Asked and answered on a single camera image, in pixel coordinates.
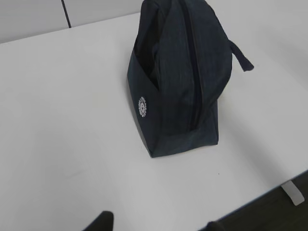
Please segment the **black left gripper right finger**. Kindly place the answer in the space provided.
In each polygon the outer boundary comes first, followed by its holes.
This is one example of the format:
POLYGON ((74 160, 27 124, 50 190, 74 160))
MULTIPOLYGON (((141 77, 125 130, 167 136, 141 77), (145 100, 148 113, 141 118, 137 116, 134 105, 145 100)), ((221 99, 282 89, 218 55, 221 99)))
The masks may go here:
POLYGON ((241 228, 235 223, 225 223, 221 221, 210 221, 206 225, 207 231, 240 231, 241 228))

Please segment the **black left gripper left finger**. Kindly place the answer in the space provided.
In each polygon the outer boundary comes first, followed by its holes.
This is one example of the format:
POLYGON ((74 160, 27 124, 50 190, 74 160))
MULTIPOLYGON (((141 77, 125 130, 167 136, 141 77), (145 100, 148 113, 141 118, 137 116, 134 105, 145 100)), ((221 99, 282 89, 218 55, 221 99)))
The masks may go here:
POLYGON ((113 231, 114 214, 111 211, 103 211, 84 231, 113 231))

